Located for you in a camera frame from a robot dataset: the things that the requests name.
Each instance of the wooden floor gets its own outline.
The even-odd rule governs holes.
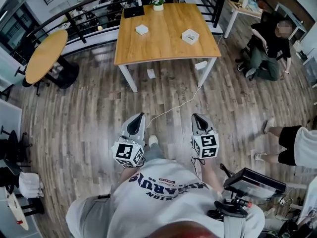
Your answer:
[[[225,6],[220,25],[225,31],[230,12]],[[316,93],[308,85],[303,67],[292,50],[291,74],[284,80],[249,82],[235,69],[235,58],[251,37],[249,26],[258,19],[238,15],[228,39],[221,39],[222,54],[210,77],[195,99],[154,120],[146,131],[158,136],[166,156],[193,170],[191,156],[191,114],[211,118],[219,132],[220,150],[215,165],[224,163],[236,172],[243,167],[284,182],[310,182],[313,177],[295,177],[302,167],[256,162],[252,154],[278,153],[277,138],[263,135],[263,124],[271,116],[276,123],[306,125],[316,114]],[[193,97],[199,74],[196,60],[150,62],[130,66],[138,93],[133,93],[118,67],[113,65],[115,43],[69,56],[80,65],[79,77],[67,90],[55,85],[35,88],[15,87],[10,101],[23,110],[22,129],[29,133],[32,171],[45,185],[46,214],[36,217],[46,238],[67,238],[65,214],[79,197],[106,193],[121,171],[110,150],[122,123],[131,115],[144,112],[151,118]],[[153,68],[156,79],[148,79]],[[303,195],[294,192],[294,197]]]

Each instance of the person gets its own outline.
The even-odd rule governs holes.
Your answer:
[[[279,137],[279,145],[287,150],[279,154],[255,154],[255,160],[269,163],[282,163],[289,166],[317,168],[317,130],[308,131],[305,127],[275,127],[275,119],[267,121],[264,133]]]
[[[288,37],[292,32],[292,25],[289,21],[282,20],[277,24],[269,21],[253,24],[252,33],[257,37],[255,45],[251,50],[251,59],[238,64],[238,71],[246,71],[245,76],[277,81],[279,79],[279,66],[276,60],[277,53],[282,50],[286,57],[285,73],[289,74],[291,66],[291,52]],[[266,69],[259,69],[261,63],[266,61]]]
[[[201,181],[166,159],[156,136],[150,137],[149,146],[145,164],[125,168],[109,195],[71,204],[66,221],[75,238],[224,237],[223,222],[207,216],[223,191],[211,159],[201,164]],[[263,211],[256,205],[246,210],[245,238],[256,238],[264,227]]]

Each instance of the foot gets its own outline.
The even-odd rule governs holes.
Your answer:
[[[246,73],[246,77],[252,76],[254,73],[256,73],[256,71],[257,71],[257,69],[255,69],[255,68],[249,69],[249,70],[247,71],[247,73]]]
[[[245,66],[245,62],[244,61],[237,65],[238,72],[243,71],[245,68],[246,68],[246,66]]]
[[[269,133],[269,129],[274,126],[274,123],[275,123],[274,117],[272,117],[269,120],[267,120],[265,128],[264,128],[264,134],[268,134]]]
[[[151,145],[153,145],[154,143],[158,144],[158,138],[155,135],[150,136],[149,138],[149,146],[151,147]]]
[[[266,155],[266,153],[256,153],[256,154],[254,155],[254,159],[255,159],[256,161],[264,161],[264,160],[262,159],[262,155]]]

